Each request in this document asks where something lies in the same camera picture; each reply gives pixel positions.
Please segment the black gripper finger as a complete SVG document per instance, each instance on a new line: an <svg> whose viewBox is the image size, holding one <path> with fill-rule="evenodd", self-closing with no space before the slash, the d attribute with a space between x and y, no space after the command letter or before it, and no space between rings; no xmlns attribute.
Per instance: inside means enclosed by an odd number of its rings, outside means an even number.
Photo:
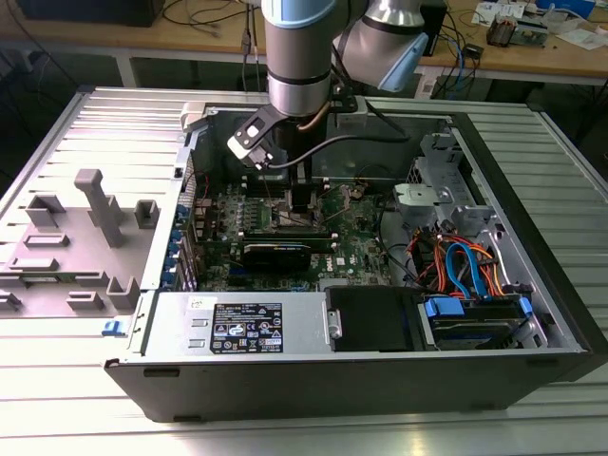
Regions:
<svg viewBox="0 0 608 456"><path fill-rule="evenodd" d="M304 164L297 164L290 171L291 185L291 211L302 213L304 211Z"/></svg>
<svg viewBox="0 0 608 456"><path fill-rule="evenodd" d="M306 209L310 210L315 206L316 184L313 179L313 165L311 163L304 164L304 202Z"/></svg>

